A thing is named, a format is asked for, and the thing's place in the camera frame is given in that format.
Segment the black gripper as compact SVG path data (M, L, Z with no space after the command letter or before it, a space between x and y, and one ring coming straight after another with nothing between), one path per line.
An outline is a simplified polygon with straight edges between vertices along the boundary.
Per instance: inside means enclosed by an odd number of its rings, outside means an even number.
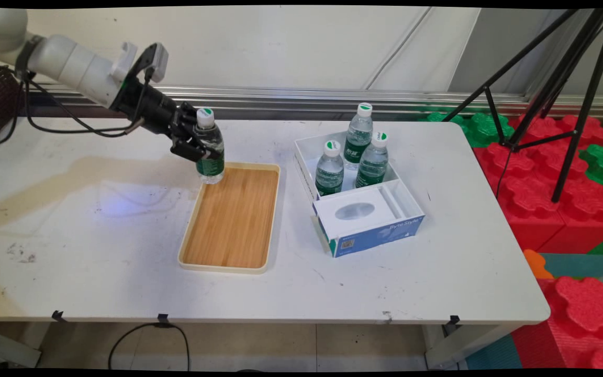
M176 102L138 78L125 79L111 103L110 110L125 114L127 119L155 135L172 141L170 152L192 162L221 160L224 152L211 147L209 138L195 134L197 109L189 102Z

